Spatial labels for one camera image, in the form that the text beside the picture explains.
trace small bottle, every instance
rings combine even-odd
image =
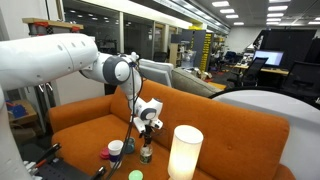
[[[140,162],[142,164],[149,164],[152,160],[152,152],[151,137],[146,137],[145,143],[140,149]]]

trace green object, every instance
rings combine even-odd
[[[129,174],[129,180],[142,180],[143,179],[143,174],[139,170],[133,170]]]

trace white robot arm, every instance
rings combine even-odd
[[[57,34],[0,42],[0,179],[31,179],[9,127],[3,91],[35,86],[81,70],[89,79],[119,85],[126,94],[140,133],[149,125],[160,129],[162,103],[137,97],[141,77],[133,68],[137,56],[99,53],[93,40],[82,34]]]

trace white cup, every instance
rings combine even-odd
[[[123,146],[123,142],[121,140],[113,140],[108,144],[109,161],[110,161],[111,168],[113,168],[118,158],[120,157],[122,146]]]

